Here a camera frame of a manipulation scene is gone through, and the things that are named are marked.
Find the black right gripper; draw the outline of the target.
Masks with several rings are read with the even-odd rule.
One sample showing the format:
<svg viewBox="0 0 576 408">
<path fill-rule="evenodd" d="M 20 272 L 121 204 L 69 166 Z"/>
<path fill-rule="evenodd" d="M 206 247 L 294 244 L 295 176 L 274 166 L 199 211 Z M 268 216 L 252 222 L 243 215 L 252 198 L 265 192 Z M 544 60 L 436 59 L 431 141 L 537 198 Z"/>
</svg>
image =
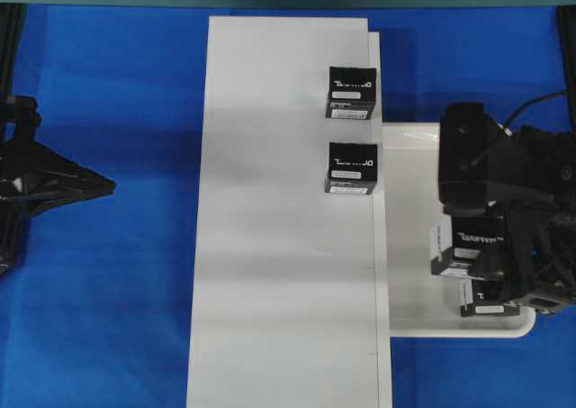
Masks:
<svg viewBox="0 0 576 408">
<path fill-rule="evenodd" d="M 508 214 L 508 300 L 539 313 L 575 305 L 575 135 L 523 126 L 516 141 L 541 174 L 545 196 Z"/>
</svg>

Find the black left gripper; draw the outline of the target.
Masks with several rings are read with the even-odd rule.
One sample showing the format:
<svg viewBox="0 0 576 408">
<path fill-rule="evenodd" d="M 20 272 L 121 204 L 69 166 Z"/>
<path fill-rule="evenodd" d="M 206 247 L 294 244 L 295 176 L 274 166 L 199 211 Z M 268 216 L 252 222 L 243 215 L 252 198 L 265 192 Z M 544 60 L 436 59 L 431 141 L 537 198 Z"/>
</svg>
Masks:
<svg viewBox="0 0 576 408">
<path fill-rule="evenodd" d="M 28 240 L 29 218 L 49 210 L 91 201 L 115 190 L 115 182 L 60 156 L 34 141 L 41 117 L 36 100 L 9 96 L 1 103 L 1 275 L 21 261 Z M 24 198 L 26 150 L 33 172 L 54 180 L 66 190 L 36 193 Z"/>
</svg>

